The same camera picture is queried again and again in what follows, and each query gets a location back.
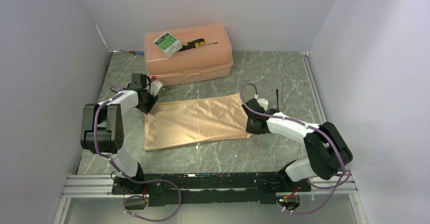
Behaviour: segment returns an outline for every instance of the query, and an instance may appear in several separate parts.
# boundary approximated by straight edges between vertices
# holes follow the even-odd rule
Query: gray marble table
[[[233,52],[234,65],[228,77],[191,84],[164,87],[159,102],[211,98],[237,93],[252,82],[259,96],[288,116],[310,123],[321,123],[299,52]],[[99,101],[113,96],[109,87],[126,86],[132,73],[146,73],[145,58],[127,52],[114,53],[106,73]],[[247,88],[245,98],[254,91]],[[277,171],[286,163],[304,157],[303,147],[281,135],[253,135],[249,139],[202,142],[164,150],[145,151],[145,115],[133,108],[123,116],[126,147],[145,173],[250,172]],[[109,174],[109,163],[89,151],[82,154],[78,174]]]

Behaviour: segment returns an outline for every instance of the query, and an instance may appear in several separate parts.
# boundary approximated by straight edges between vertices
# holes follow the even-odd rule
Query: purple cable
[[[120,172],[120,173],[121,173],[121,175],[123,175],[126,179],[128,179],[129,181],[131,181],[131,182],[133,182],[133,183],[137,183],[137,184],[147,184],[147,183],[152,183],[152,182],[166,182],[166,183],[168,183],[168,184],[172,185],[172,186],[176,189],[176,191],[178,192],[178,194],[179,194],[179,203],[178,203],[177,208],[175,209],[175,211],[174,211],[170,216],[168,216],[168,217],[166,217],[166,218],[163,218],[163,219],[149,219],[149,218],[145,218],[145,217],[143,217],[143,216],[140,216],[140,215],[134,214],[134,213],[132,213],[131,211],[127,210],[127,208],[126,208],[126,206],[125,206],[125,203],[126,203],[126,202],[127,202],[127,200],[129,200],[129,199],[136,198],[136,196],[137,196],[137,195],[133,195],[133,196],[128,197],[127,199],[125,199],[125,200],[124,200],[124,203],[123,203],[124,211],[125,211],[127,214],[130,214],[130,215],[132,215],[132,216],[134,216],[134,217],[137,217],[137,218],[139,218],[139,219],[146,220],[146,221],[151,221],[151,222],[161,222],[161,221],[169,220],[169,219],[170,219],[170,218],[172,218],[174,215],[176,215],[176,213],[179,211],[179,207],[181,206],[181,201],[182,201],[181,191],[180,191],[180,190],[179,190],[179,188],[176,186],[176,184],[174,184],[173,182],[171,182],[171,181],[169,181],[169,180],[165,180],[165,179],[155,179],[155,180],[148,180],[148,181],[136,181],[136,180],[132,179],[130,176],[128,176],[127,174],[123,173],[123,172],[121,171],[121,169],[119,169],[119,167],[115,164],[115,162],[111,161],[111,158],[110,158],[108,155],[102,154],[102,153],[100,152],[100,149],[98,148],[98,141],[97,141],[97,121],[98,121],[98,115],[100,114],[100,111],[101,111],[101,109],[102,109],[104,106],[106,106],[108,103],[112,102],[113,100],[115,100],[115,99],[117,99],[117,98],[121,97],[122,95],[123,95],[122,93],[118,93],[118,94],[116,94],[115,96],[113,96],[111,99],[108,99],[108,100],[104,101],[104,102],[103,102],[103,103],[102,103],[102,104],[97,108],[97,110],[96,110],[96,112],[95,112],[95,116],[94,116],[94,125],[93,125],[93,126],[94,126],[94,127],[93,127],[93,130],[94,130],[94,148],[95,148],[95,151],[97,152],[97,154],[98,154],[99,156],[106,158],[106,159],[109,161],[109,163],[111,164],[111,166],[112,166],[112,167],[113,167],[117,172]]]
[[[282,119],[282,120],[290,120],[290,121],[293,121],[293,122],[296,122],[296,123],[298,123],[298,124],[300,124],[300,125],[302,125],[302,126],[305,126],[306,124],[305,123],[303,123],[302,121],[300,121],[300,120],[298,120],[298,119],[295,119],[295,118],[290,118],[290,117],[285,117],[285,118],[283,118],[283,117],[281,117],[281,116],[275,116],[275,115],[269,115],[269,114],[262,114],[262,113],[259,113],[259,112],[257,112],[257,111],[254,111],[254,110],[252,110],[252,108],[250,108],[248,105],[246,105],[246,102],[245,102],[245,100],[243,99],[243,90],[245,89],[245,87],[247,87],[247,86],[253,86],[254,87],[254,90],[255,90],[255,94],[258,96],[258,90],[257,90],[257,87],[253,84],[253,83],[246,83],[245,85],[243,85],[243,87],[242,87],[242,89],[240,89],[240,93],[239,93],[239,95],[240,95],[240,100],[242,101],[242,103],[243,103],[243,105],[246,107],[246,109],[248,109],[251,113],[253,113],[253,114],[257,114],[257,115],[260,115],[260,116],[264,116],[264,117],[269,117],[269,118],[275,118],[275,119]],[[342,182],[341,182],[341,178],[343,177],[343,176],[345,176],[345,174],[347,173],[347,171],[346,171],[346,169],[345,169],[345,164],[344,164],[344,162],[343,162],[343,160],[342,160],[342,158],[341,158],[341,156],[340,156],[340,154],[339,154],[339,151],[337,150],[337,148],[336,148],[336,146],[335,146],[335,144],[333,143],[333,141],[328,137],[328,135],[326,135],[324,132],[322,132],[320,129],[318,129],[318,128],[315,128],[315,127],[313,127],[313,126],[308,126],[310,129],[312,129],[312,130],[314,130],[314,131],[316,131],[316,132],[318,132],[319,134],[321,134],[326,140],[327,140],[327,142],[329,143],[329,145],[332,147],[332,149],[333,149],[333,151],[334,151],[334,153],[335,153],[335,155],[336,155],[336,157],[337,157],[337,159],[338,159],[338,161],[339,161],[339,164],[340,164],[340,166],[341,166],[341,168],[342,168],[342,173],[340,174],[340,178],[338,179],[338,181],[336,182],[336,184],[335,185],[333,185],[333,186],[329,186],[329,187],[319,187],[319,186],[315,186],[315,185],[313,185],[312,183],[310,183],[313,187],[315,187],[315,188],[317,188],[317,189],[333,189],[333,191],[329,194],[329,196],[327,196],[327,198],[326,198],[326,200],[318,207],[318,208],[316,208],[316,209],[314,209],[314,210],[311,210],[311,211],[306,211],[306,212],[292,212],[292,213],[294,213],[294,214],[298,214],[298,215],[304,215],[304,214],[312,214],[312,213],[315,213],[315,212],[317,212],[317,211],[319,211],[319,210],[321,210],[321,208],[323,208],[327,203],[328,203],[328,201],[332,198],[332,196],[333,196],[333,194],[334,194],[334,192],[335,192],[335,190],[336,190],[336,188],[338,187],[338,186],[340,186],[340,185],[342,185],[343,183],[345,183],[348,179],[349,179],[349,177],[351,177],[351,171],[348,171],[348,176],[347,176],[347,178],[345,179],[345,180],[343,180]]]

